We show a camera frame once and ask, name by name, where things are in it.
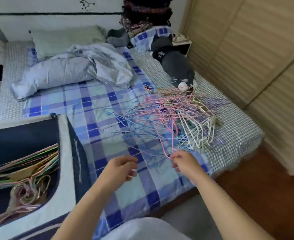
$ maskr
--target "pile of hangers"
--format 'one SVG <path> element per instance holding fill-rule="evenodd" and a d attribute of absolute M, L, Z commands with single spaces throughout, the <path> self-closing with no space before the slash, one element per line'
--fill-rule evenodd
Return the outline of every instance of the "pile of hangers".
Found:
<path fill-rule="evenodd" d="M 0 189 L 12 187 L 0 224 L 41 206 L 47 198 L 51 174 L 59 168 L 58 145 L 0 165 Z"/>
<path fill-rule="evenodd" d="M 106 108 L 109 115 L 118 120 L 120 130 L 101 128 L 103 133 L 111 136 L 123 134 L 124 141 L 130 139 L 158 139 L 162 145 L 162 155 L 175 150 L 203 150 L 214 140 L 215 127 L 221 122 L 214 115 L 215 109 L 230 104 L 227 99 L 208 98 L 195 92 L 171 90 L 154 90 L 145 86 L 150 95 L 144 101 L 126 111 L 115 112 Z"/>

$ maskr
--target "right hand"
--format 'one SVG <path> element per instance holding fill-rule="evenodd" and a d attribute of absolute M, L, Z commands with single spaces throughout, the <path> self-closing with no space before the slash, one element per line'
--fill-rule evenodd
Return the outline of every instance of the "right hand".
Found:
<path fill-rule="evenodd" d="M 173 161 L 173 168 L 175 168 L 177 172 L 181 172 L 193 182 L 196 182 L 199 173 L 204 172 L 196 158 L 189 152 L 177 151 L 174 154 L 171 154 L 170 158 Z"/>

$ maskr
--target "green pillow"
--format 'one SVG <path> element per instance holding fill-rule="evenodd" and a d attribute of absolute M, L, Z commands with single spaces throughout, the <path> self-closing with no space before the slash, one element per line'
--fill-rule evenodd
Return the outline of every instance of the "green pillow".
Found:
<path fill-rule="evenodd" d="M 99 26 L 53 31 L 31 31 L 38 61 L 62 54 L 73 44 L 89 45 L 106 43 L 105 34 L 105 29 Z"/>

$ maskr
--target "left hand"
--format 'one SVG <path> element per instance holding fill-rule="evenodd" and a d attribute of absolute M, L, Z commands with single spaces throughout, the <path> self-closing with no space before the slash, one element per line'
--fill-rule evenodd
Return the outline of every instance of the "left hand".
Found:
<path fill-rule="evenodd" d="M 116 191 L 125 181 L 131 181 L 132 177 L 137 176 L 137 173 L 132 171 L 138 168 L 137 162 L 136 157 L 127 155 L 111 159 L 95 184 L 99 184 L 108 193 Z"/>

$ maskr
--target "forearm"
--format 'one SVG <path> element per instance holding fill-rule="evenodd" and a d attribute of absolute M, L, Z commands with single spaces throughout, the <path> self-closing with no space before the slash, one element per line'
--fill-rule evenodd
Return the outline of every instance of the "forearm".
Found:
<path fill-rule="evenodd" d="M 109 198 L 110 193 L 96 182 L 69 213 L 52 240 L 91 240 Z"/>
<path fill-rule="evenodd" d="M 224 240 L 273 239 L 202 170 L 196 185 Z"/>

